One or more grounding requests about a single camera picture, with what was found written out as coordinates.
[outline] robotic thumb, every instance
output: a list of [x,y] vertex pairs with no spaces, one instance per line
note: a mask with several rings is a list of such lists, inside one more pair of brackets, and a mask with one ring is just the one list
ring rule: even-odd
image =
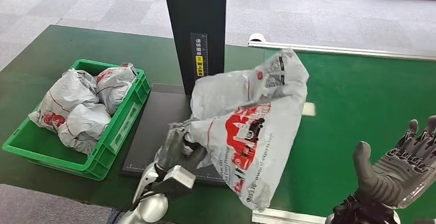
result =
[[353,161],[360,188],[371,187],[377,181],[371,162],[369,161],[370,156],[370,145],[363,141],[359,142],[353,152]]

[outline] green table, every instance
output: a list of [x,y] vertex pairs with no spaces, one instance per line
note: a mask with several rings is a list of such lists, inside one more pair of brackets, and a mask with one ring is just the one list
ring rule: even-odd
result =
[[[252,68],[267,50],[226,47],[226,71]],[[307,101],[315,117],[303,117],[271,208],[327,216],[357,186],[351,154],[359,140],[371,143],[373,161],[390,149],[407,122],[436,114],[436,64],[345,54],[298,53],[310,76]],[[0,72],[0,142],[24,120],[50,86],[77,59],[132,62],[150,83],[181,84],[172,39],[49,26]],[[92,181],[29,163],[0,151],[0,182],[126,210],[137,178],[119,175],[133,133],[108,176]],[[436,185],[398,213],[403,223],[436,218]],[[165,220],[177,223],[250,223],[251,211],[228,188],[197,185],[170,203]]]

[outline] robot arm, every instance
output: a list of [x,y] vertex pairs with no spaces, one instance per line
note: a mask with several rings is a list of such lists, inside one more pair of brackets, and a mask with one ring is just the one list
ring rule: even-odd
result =
[[207,152],[198,146],[190,156],[183,153],[184,132],[174,124],[168,132],[157,162],[142,173],[133,197],[133,205],[119,224],[146,224],[160,220],[168,209],[168,199],[187,194],[194,186],[193,172]]
[[418,122],[411,120],[395,148],[371,165],[371,147],[359,142],[353,161],[358,189],[333,208],[327,224],[399,224],[393,209],[418,199],[436,179],[436,116],[428,118],[415,138]]

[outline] metal rail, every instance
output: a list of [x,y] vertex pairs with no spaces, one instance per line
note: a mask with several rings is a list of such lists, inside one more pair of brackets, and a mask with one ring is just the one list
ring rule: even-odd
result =
[[302,45],[302,44],[251,41],[248,42],[248,47],[266,48],[266,49],[282,49],[282,48],[291,47],[295,52],[301,51],[301,52],[340,53],[340,54],[385,57],[385,58],[403,59],[403,60],[436,61],[436,56],[433,55],[406,54],[406,53],[396,53],[390,51],[324,47],[324,46],[312,46],[312,45]]

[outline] black robotic glove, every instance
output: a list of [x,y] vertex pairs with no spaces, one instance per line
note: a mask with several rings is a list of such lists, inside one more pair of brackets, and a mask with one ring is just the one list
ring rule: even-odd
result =
[[428,118],[421,135],[415,138],[418,122],[409,127],[396,144],[374,165],[371,147],[359,142],[353,153],[358,189],[333,208],[327,224],[395,224],[393,209],[405,208],[436,179],[436,116]]
[[371,147],[359,142],[353,153],[359,190],[392,208],[405,208],[419,198],[436,179],[435,128],[436,116],[431,116],[415,139],[418,122],[411,120],[395,148],[373,166]]
[[184,153],[185,134],[182,124],[175,123],[168,132],[167,139],[163,144],[157,158],[160,169],[168,171],[176,165],[180,165],[190,172],[195,172],[198,164],[206,157],[206,149],[198,144],[194,151],[187,156]]

